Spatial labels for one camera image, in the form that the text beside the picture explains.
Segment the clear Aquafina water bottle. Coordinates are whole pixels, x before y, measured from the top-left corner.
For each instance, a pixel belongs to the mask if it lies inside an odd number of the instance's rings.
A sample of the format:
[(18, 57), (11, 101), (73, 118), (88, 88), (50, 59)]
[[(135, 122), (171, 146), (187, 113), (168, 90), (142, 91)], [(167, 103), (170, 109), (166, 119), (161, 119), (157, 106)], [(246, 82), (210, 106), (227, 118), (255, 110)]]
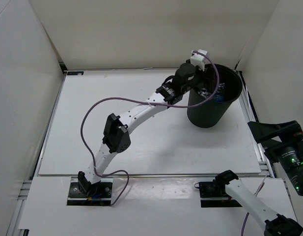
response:
[(223, 102), (224, 98), (225, 98), (225, 88), (226, 88), (226, 84), (225, 83), (220, 83), (218, 86), (218, 90), (215, 93), (213, 100), (216, 102)]

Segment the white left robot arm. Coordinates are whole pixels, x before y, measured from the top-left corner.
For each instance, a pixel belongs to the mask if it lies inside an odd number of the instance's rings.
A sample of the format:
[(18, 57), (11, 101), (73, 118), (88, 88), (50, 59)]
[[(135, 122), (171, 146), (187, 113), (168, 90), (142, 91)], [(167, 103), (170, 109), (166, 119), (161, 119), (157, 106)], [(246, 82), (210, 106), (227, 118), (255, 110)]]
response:
[(131, 144), (130, 134), (142, 123), (168, 108), (179, 108), (183, 95), (198, 86), (204, 78), (205, 64), (195, 64), (187, 60), (181, 64), (174, 75), (165, 79), (156, 91), (145, 101), (134, 101), (136, 106), (121, 115), (107, 117), (103, 139), (97, 154), (87, 144), (82, 125), (81, 139), (92, 157), (92, 164), (86, 171), (78, 173), (79, 190), (87, 197), (97, 194), (99, 183), (107, 177), (104, 173), (114, 157), (124, 152)]

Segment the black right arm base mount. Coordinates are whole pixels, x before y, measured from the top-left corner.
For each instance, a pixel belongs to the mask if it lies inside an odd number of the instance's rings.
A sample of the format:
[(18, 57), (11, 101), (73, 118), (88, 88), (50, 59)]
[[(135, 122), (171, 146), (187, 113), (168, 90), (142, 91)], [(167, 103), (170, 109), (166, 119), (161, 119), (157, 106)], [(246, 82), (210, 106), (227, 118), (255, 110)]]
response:
[(212, 181), (200, 181), (194, 184), (199, 190), (201, 208), (242, 207), (225, 191), (225, 186), (239, 177), (231, 170), (224, 171)]

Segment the clear unlabelled plastic bottle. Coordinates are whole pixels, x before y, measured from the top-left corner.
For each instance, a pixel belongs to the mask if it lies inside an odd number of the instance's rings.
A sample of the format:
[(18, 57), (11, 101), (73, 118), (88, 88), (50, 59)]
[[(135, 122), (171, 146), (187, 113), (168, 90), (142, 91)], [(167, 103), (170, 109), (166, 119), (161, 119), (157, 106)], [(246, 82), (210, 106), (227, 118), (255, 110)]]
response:
[(208, 99), (211, 96), (211, 93), (206, 88), (200, 88), (198, 94), (204, 99)]

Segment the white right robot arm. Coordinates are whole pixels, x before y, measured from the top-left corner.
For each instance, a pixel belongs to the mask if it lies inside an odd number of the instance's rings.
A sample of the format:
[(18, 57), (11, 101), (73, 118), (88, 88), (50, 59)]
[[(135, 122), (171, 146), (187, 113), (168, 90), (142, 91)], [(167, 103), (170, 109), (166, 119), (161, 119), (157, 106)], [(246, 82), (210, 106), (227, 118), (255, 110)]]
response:
[[(285, 123), (248, 122), (250, 132), (257, 144), (263, 148), (270, 163), (278, 163), (283, 168), (293, 188), (303, 197), (303, 129), (293, 120)], [(213, 180), (215, 192), (222, 197), (235, 200), (260, 226), (265, 236), (303, 236), (303, 226), (292, 216), (284, 214), (279, 203), (290, 201), (282, 184), (275, 187), (272, 183), (265, 187), (271, 200), (257, 190), (252, 192), (246, 182), (233, 171), (218, 174)]]

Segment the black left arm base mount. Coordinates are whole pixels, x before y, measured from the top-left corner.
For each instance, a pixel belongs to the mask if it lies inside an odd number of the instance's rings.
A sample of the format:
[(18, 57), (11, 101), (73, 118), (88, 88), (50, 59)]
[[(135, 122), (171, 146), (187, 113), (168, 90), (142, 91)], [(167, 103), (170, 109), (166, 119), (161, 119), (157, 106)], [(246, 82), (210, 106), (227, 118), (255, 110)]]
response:
[(89, 194), (84, 194), (78, 187), (78, 182), (74, 181), (70, 183), (67, 206), (110, 206), (112, 195), (111, 181), (100, 182), (98, 187), (91, 190)]

